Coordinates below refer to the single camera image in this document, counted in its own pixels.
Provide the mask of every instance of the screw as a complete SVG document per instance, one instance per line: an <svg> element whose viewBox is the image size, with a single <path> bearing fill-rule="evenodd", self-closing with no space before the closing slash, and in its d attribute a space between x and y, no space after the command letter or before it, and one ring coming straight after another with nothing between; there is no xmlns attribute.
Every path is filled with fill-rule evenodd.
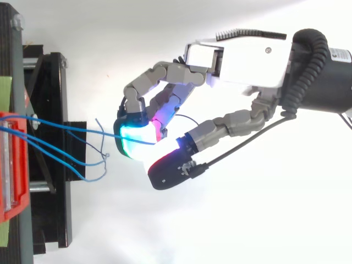
<svg viewBox="0 0 352 264"><path fill-rule="evenodd" d="M62 68L64 68L64 69L67 69L67 68L68 68L68 61L67 61L67 59L62 59L62 60L61 60L61 66L62 66Z"/></svg>
<svg viewBox="0 0 352 264"><path fill-rule="evenodd" d="M24 30L24 18L21 14L17 14L11 20L11 26L17 31Z"/></svg>
<svg viewBox="0 0 352 264"><path fill-rule="evenodd" d="M33 117L33 118L38 118L38 116L37 116L36 114L33 114L32 117ZM39 125L40 125L40 122L37 121L37 120L32 120L32 121L31 121L31 124L32 124L33 129L34 129L34 130L37 130L38 127L39 127Z"/></svg>

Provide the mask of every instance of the black metal bracket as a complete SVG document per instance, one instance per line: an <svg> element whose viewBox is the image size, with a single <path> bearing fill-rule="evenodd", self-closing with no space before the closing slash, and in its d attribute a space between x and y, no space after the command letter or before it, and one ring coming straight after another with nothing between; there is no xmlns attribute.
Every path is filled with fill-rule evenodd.
<svg viewBox="0 0 352 264"><path fill-rule="evenodd" d="M36 58L37 61L33 67L24 69L25 86L30 98L26 106L27 115L36 114L50 122L85 129L86 122L68 122L64 56L61 53L43 54L42 46L35 45L25 47L24 60L28 58ZM32 122L28 122L27 127L29 134L85 161L86 145L64 130L44 124L35 130ZM75 134L86 140L86 133ZM73 164L57 152L48 151L85 176L85 167ZM31 193L34 254L44 254L45 243L48 242L58 242L59 248L66 248L72 242L70 181L79 178L32 147L29 147L29 167L30 181L45 180L50 190Z"/></svg>

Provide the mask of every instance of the black cylindrical motor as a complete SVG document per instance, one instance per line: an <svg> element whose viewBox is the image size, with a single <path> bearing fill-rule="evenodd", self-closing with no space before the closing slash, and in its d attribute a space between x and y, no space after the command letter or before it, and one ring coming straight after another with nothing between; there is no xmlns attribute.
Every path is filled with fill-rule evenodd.
<svg viewBox="0 0 352 264"><path fill-rule="evenodd" d="M299 78L310 59L309 46L293 43L283 98L287 88ZM349 51L329 48L325 66L308 88L300 108L332 113L344 113L352 108L352 57Z"/></svg>

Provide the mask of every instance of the cyan light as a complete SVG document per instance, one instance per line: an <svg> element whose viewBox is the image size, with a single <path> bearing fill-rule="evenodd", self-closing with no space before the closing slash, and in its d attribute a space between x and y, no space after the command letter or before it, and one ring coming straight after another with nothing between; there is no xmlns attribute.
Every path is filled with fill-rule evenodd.
<svg viewBox="0 0 352 264"><path fill-rule="evenodd" d="M120 135L124 138L135 139L144 142L157 142L155 126L151 122L141 128L122 126L120 129ZM153 149L153 146L151 145L144 145L126 139L122 140L122 145L126 154L130 158L138 161L143 161Z"/></svg>

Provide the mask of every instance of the green tape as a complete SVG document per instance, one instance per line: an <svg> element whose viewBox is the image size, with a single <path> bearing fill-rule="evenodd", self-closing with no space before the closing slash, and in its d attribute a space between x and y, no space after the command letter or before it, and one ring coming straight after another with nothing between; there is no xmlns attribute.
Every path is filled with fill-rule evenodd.
<svg viewBox="0 0 352 264"><path fill-rule="evenodd" d="M7 248L9 241L10 221L0 224L0 247Z"/></svg>
<svg viewBox="0 0 352 264"><path fill-rule="evenodd" d="M0 76L0 111L9 112L12 77Z"/></svg>
<svg viewBox="0 0 352 264"><path fill-rule="evenodd" d="M0 111L10 111L12 77L0 76ZM0 223L0 247L6 248L9 241L10 222Z"/></svg>

